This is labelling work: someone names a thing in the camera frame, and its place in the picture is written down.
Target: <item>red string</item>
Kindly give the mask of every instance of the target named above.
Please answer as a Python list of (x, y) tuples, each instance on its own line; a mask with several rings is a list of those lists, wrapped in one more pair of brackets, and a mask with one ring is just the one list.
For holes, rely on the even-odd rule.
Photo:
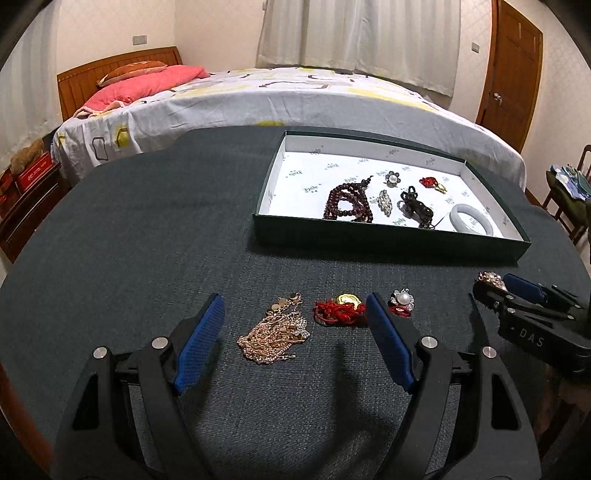
[[(390, 305), (390, 311), (400, 317), (411, 316), (410, 310), (400, 305)], [(314, 305), (314, 318), (328, 326), (367, 327), (368, 325), (365, 317), (365, 303), (360, 303), (355, 308), (354, 303), (317, 301)]]

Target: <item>silver brooch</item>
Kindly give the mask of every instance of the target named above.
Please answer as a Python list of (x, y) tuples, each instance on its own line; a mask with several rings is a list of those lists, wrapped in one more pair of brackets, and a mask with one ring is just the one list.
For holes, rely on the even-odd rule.
[(386, 217), (389, 217), (392, 213), (392, 199), (386, 190), (379, 192), (378, 196), (378, 207), (383, 211)]
[(411, 312), (414, 309), (414, 297), (408, 292), (407, 288), (394, 290), (390, 296), (390, 305), (400, 305)]
[(480, 272), (478, 274), (478, 280), (484, 281), (493, 287), (496, 287), (500, 290), (507, 291), (507, 287), (505, 287), (505, 282), (503, 282), (503, 277), (501, 277), (498, 273), (494, 272)]
[(394, 173), (389, 171), (386, 175), (386, 185), (390, 188), (394, 188), (400, 183), (400, 173)]

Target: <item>jewelry box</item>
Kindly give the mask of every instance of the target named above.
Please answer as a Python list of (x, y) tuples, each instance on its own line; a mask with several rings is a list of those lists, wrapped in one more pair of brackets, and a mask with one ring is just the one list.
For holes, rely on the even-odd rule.
[[(400, 182), (392, 180), (392, 172)], [(323, 219), (331, 190), (368, 177), (365, 195), (372, 223), (353, 222), (351, 216)], [(438, 189), (428, 187), (434, 184), (424, 181), (429, 177), (436, 179)], [(433, 211), (429, 228), (434, 229), (419, 228), (420, 219), (405, 212), (401, 194), (411, 186), (418, 200)], [(384, 202), (384, 190), (391, 208)], [(340, 203), (339, 209), (351, 211), (350, 203)], [(471, 208), (456, 208), (452, 224), (454, 205)], [(476, 210), (478, 219), (461, 213)], [(469, 227), (463, 232), (454, 227), (458, 215)], [(486, 231), (479, 223), (485, 220), (490, 222)], [(492, 236), (486, 234), (491, 227)], [(515, 262), (530, 246), (516, 217), (467, 161), (414, 142), (335, 129), (286, 130), (262, 187), (254, 229), (257, 241), (264, 245), (393, 257)]]

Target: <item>gold necklace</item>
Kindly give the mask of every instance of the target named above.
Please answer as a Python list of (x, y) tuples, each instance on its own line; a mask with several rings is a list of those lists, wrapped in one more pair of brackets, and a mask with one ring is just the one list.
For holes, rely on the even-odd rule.
[(258, 325), (236, 342), (244, 356), (257, 364), (295, 358), (295, 355), (285, 355), (286, 350), (294, 343), (305, 342), (310, 336), (306, 319), (297, 310), (300, 304), (299, 293), (289, 299), (278, 298)]

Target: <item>bed sheet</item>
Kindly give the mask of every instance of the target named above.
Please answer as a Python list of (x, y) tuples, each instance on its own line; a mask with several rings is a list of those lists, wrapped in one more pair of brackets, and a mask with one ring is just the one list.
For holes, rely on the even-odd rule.
[(525, 188), (523, 159), (487, 129), (395, 83), (302, 67), (216, 73), (93, 118), (70, 118), (51, 150), (75, 184), (98, 165), (161, 150), (189, 130), (237, 125), (389, 135), (464, 158)]

